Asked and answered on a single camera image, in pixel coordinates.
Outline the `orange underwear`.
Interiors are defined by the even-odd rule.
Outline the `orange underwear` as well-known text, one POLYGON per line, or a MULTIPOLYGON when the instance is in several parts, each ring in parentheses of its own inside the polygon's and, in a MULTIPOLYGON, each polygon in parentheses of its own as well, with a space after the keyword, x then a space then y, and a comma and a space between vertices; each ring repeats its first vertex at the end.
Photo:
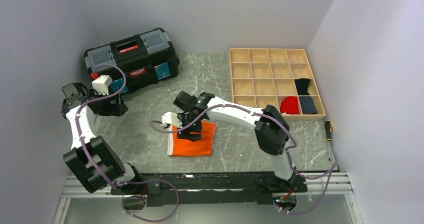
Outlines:
POLYGON ((202 138, 194 142, 178 138, 178 133, 168 134, 167 155, 172 157, 210 156, 217 126, 202 121, 202 127, 202 138))

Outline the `wooden compartment tray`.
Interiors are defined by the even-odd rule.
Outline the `wooden compartment tray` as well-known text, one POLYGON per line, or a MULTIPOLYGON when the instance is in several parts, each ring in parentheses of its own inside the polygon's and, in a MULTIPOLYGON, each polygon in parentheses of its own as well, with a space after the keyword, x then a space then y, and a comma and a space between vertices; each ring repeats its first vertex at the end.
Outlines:
POLYGON ((286 120, 322 120, 326 116, 312 68, 304 49, 231 48, 229 66, 232 100, 236 104, 265 108, 274 106, 288 96, 298 100, 299 114, 281 114, 286 120), (311 80, 308 92, 318 114, 302 113, 295 79, 311 80))

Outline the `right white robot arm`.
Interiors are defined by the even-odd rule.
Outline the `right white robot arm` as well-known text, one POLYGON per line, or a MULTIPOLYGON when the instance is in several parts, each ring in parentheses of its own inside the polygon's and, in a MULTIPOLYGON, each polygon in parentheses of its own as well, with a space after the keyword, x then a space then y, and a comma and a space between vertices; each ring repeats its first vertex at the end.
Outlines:
POLYGON ((181 91, 173 104, 180 113, 170 113, 176 136, 198 141, 202 138, 202 120, 219 120, 254 131, 259 148, 270 155, 276 176, 276 187, 287 192, 295 185, 293 166, 285 145, 289 139, 289 125, 272 105, 265 108, 247 107, 225 101, 210 93, 198 97, 181 91))

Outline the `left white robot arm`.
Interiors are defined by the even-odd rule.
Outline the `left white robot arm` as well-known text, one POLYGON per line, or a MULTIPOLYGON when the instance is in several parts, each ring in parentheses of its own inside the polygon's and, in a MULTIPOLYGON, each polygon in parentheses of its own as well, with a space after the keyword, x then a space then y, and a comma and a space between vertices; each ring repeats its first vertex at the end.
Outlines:
POLYGON ((62 91, 61 114, 72 131, 72 146, 63 160, 71 172, 89 193, 107 186, 114 188, 114 195, 141 192, 144 181, 137 169, 124 164, 95 127, 97 116, 119 117, 128 111, 121 96, 98 100, 100 94, 82 83, 68 84, 62 91))

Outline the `red rolled underwear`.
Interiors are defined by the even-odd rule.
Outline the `red rolled underwear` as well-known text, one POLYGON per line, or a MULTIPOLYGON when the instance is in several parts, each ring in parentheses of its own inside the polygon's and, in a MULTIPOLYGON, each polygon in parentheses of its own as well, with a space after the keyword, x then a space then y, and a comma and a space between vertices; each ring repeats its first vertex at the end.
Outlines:
POLYGON ((281 114, 297 115, 300 113, 298 107, 298 98, 295 96, 285 97, 280 102, 279 108, 281 114))

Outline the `dark blue rolled underwear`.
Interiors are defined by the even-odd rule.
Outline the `dark blue rolled underwear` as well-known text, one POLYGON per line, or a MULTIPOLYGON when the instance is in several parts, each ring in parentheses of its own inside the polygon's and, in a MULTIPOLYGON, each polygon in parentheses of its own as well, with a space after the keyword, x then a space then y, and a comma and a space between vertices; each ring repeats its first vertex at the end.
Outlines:
POLYGON ((314 100, 310 96, 300 96, 299 101, 300 101, 300 106, 301 106, 303 114, 305 115, 318 114, 318 110, 315 106, 314 100))

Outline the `black rolled underwear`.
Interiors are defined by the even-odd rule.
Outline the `black rolled underwear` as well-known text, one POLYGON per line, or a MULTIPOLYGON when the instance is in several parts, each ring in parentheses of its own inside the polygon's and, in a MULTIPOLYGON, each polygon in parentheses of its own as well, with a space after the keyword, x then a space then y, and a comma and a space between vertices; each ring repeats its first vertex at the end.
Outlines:
POLYGON ((310 96, 308 89, 311 80, 308 78, 300 78, 294 80, 296 90, 299 96, 310 96))

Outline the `black plastic toolbox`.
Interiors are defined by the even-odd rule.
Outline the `black plastic toolbox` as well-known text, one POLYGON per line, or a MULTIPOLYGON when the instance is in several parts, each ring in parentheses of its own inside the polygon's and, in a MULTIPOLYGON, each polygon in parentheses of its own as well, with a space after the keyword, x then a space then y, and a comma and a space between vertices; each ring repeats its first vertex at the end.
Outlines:
POLYGON ((84 52, 89 74, 109 75, 117 91, 122 86, 122 75, 115 68, 100 65, 109 63, 119 67, 126 76, 122 93, 135 92, 162 80, 176 77, 180 59, 168 34, 158 27, 148 32, 88 49, 84 52))

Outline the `yellow black screwdriver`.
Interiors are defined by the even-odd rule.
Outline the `yellow black screwdriver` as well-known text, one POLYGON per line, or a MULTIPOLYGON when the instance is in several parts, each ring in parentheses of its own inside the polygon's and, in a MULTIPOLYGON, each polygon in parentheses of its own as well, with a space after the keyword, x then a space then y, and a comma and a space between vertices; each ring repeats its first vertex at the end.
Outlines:
POLYGON ((332 122, 325 121, 324 129, 325 129, 326 141, 327 141, 327 147, 328 147, 328 160, 330 161, 332 159, 331 158, 331 140, 332 140, 332 131, 333 131, 332 122))

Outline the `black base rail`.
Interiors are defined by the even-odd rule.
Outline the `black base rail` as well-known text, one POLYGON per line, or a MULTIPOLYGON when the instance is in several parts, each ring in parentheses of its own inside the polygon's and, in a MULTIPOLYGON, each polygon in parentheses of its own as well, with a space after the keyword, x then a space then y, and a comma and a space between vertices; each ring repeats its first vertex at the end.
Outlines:
POLYGON ((274 198, 306 193, 304 178, 291 181, 274 172, 156 173, 141 175, 137 184, 111 191, 113 196, 143 195, 148 207, 179 204, 256 203, 271 205, 274 198))

